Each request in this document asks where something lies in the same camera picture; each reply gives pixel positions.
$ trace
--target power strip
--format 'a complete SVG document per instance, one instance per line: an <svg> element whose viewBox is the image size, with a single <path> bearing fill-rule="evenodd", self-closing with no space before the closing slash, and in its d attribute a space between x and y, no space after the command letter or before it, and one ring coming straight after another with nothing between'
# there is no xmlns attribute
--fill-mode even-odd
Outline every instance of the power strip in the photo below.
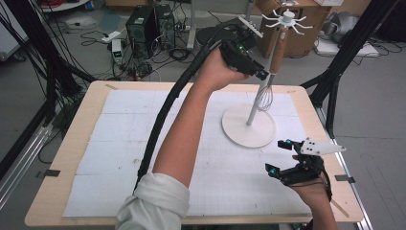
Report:
<svg viewBox="0 0 406 230"><path fill-rule="evenodd" d="M116 36L118 36L120 34L121 34L120 32L116 31L116 32L113 32L113 33L109 34L108 37L102 37L101 40L104 41L104 42L109 42L111 39L113 39L114 37L116 37Z"/></svg>

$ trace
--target white hook rack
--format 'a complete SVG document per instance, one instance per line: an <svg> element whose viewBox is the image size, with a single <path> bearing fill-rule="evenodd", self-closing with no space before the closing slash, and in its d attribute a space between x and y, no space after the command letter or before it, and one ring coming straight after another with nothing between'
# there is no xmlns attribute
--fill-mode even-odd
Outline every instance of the white hook rack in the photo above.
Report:
<svg viewBox="0 0 406 230"><path fill-rule="evenodd" d="M304 26L298 22L303 21L306 19L306 17L302 17L301 19L294 19L295 17L295 13L293 13L292 11L285 11L283 13L283 15L278 15L277 12L275 10L273 10L275 16L277 16L276 18L272 18L272 17L267 17L265 15L262 15L263 18L265 18L268 21L278 21L277 23L274 23L272 25L266 25L266 27L272 28L272 27L276 27L279 25L283 25L285 28L293 28L293 30L295 30L295 32L299 35L304 35L304 33L299 32L296 29L296 25L300 26L303 29L311 29L313 28L312 26Z"/></svg>

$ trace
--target computer tower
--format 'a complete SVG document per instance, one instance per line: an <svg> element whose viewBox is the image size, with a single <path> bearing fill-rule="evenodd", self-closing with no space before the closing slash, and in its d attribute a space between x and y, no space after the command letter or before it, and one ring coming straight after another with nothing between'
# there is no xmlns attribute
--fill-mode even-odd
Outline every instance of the computer tower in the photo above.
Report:
<svg viewBox="0 0 406 230"><path fill-rule="evenodd" d="M151 58L152 42L159 36L154 8L141 5L135 7L125 26L134 56Z"/></svg>
<svg viewBox="0 0 406 230"><path fill-rule="evenodd" d="M175 48L175 18L168 4L155 6L161 44L164 48Z"/></svg>

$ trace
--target whisk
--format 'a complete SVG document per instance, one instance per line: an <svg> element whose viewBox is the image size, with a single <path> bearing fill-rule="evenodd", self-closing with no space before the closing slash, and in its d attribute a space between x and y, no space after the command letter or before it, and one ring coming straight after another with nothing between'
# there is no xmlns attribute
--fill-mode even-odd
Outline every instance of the whisk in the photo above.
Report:
<svg viewBox="0 0 406 230"><path fill-rule="evenodd" d="M266 68L269 68L269 75L265 80L263 80L259 86L259 90L257 93L257 96L255 97L254 100L254 105L252 107L250 116L248 118L247 125L250 126L253 121L254 117L257 114L257 111L267 111L271 108L272 102L273 102L273 92L272 92L272 81L275 78L275 76L279 72L279 68L282 64L282 58L284 54L284 49L286 47L286 42L287 42L287 35L288 35L288 30L289 28L293 28L295 32L299 35L304 35L304 33L299 32L295 25L300 26L303 29L311 29L313 27L306 27L298 22L303 21L306 19L306 17L303 17L301 19L294 19L295 13L292 11L285 11L283 15L278 15L275 11L273 11L275 14L276 18L270 18L265 15L262 15L263 18L269 21L277 21L273 25L266 25L266 27L273 28L276 26L280 27L278 38L274 44L274 47L272 49L272 53L268 59L268 62L266 63Z"/></svg>

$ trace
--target round white base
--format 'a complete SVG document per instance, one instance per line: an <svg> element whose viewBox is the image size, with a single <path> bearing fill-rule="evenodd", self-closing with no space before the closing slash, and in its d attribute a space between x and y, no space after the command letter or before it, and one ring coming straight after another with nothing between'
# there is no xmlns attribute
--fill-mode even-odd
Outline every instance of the round white base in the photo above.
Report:
<svg viewBox="0 0 406 230"><path fill-rule="evenodd" d="M258 111L253 123L247 121L252 109L251 104L239 104L229 107L223 115L222 125L226 135L235 143L247 148L260 148L275 138L277 126L266 111Z"/></svg>

